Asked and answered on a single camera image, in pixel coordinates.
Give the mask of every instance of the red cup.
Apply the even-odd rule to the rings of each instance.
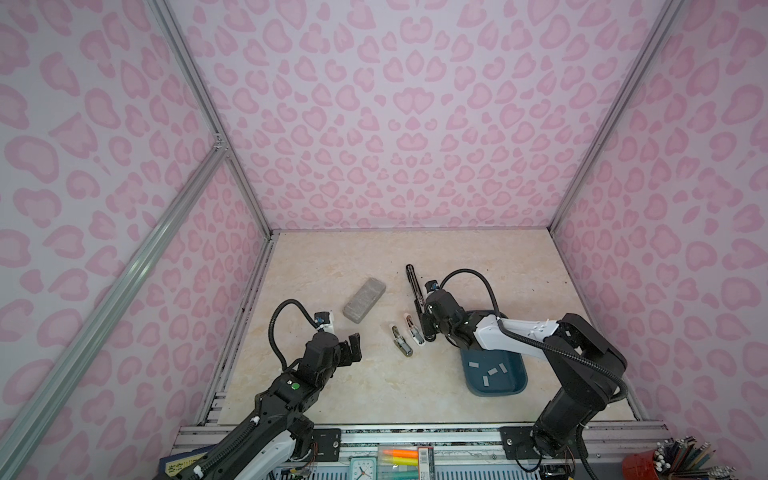
[[[654,465],[655,450],[629,455],[621,463],[624,480],[659,480]]]

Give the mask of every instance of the gray rectangular block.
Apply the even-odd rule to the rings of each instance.
[[[386,285],[384,282],[375,278],[369,278],[344,307],[344,316],[354,323],[360,323],[376,302],[379,301],[385,290]]]

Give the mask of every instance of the pink wall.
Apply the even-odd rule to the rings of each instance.
[[[650,415],[740,478],[768,469],[765,25],[692,2],[556,238]]]
[[[200,407],[261,241],[222,165],[19,478],[151,478]]]
[[[661,0],[175,2],[275,228],[547,225]]]
[[[0,15],[0,435],[210,150],[141,0]]]

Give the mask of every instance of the beige table surface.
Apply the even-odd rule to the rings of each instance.
[[[560,384],[547,362],[524,356],[528,386],[515,396],[482,398],[465,385],[459,350],[438,336],[405,357],[392,342],[389,324],[404,326],[414,313],[406,264],[423,285],[458,268],[483,273],[502,312],[525,320],[586,318],[581,301],[546,230],[389,231],[282,233],[260,292],[248,334],[227,392],[219,423],[242,421],[253,396],[280,374],[266,339],[272,312],[295,298],[314,312],[332,310],[336,335],[359,332],[362,362],[336,370],[306,413],[315,423],[532,422]],[[358,325],[342,309],[373,276],[386,292]],[[446,285],[466,310],[489,309],[479,279],[460,274]],[[288,363],[303,354],[313,329],[295,306],[278,317],[275,338]],[[626,400],[596,420],[634,420]]]

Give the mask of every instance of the alarm clock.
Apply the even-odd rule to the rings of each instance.
[[[347,480],[376,480],[376,457],[353,457]]]

